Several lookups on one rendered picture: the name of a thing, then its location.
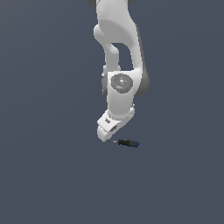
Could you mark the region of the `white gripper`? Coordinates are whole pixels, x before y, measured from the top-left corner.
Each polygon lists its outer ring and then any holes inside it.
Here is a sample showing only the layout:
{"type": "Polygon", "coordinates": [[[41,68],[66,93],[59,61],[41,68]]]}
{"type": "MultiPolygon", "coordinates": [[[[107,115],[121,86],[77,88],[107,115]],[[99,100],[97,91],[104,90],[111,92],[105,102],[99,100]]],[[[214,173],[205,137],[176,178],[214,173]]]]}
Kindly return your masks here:
{"type": "Polygon", "coordinates": [[[122,120],[116,120],[109,116],[108,111],[105,111],[101,118],[97,121],[97,136],[105,142],[109,140],[120,128],[126,125],[126,123],[134,116],[135,109],[130,108],[129,115],[122,120]]]}

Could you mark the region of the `black and blue screwdriver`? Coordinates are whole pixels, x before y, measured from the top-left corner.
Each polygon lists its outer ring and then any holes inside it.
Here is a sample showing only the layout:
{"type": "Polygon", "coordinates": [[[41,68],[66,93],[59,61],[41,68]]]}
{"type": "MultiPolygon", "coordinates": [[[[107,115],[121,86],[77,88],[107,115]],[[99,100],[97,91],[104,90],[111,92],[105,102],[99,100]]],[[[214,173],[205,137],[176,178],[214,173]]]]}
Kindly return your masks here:
{"type": "Polygon", "coordinates": [[[119,145],[125,145],[125,146],[128,146],[128,147],[135,147],[137,148],[139,146],[139,142],[138,141],[133,141],[133,140],[106,140],[107,142],[111,142],[111,143],[115,143],[115,144],[119,144],[119,145]]]}

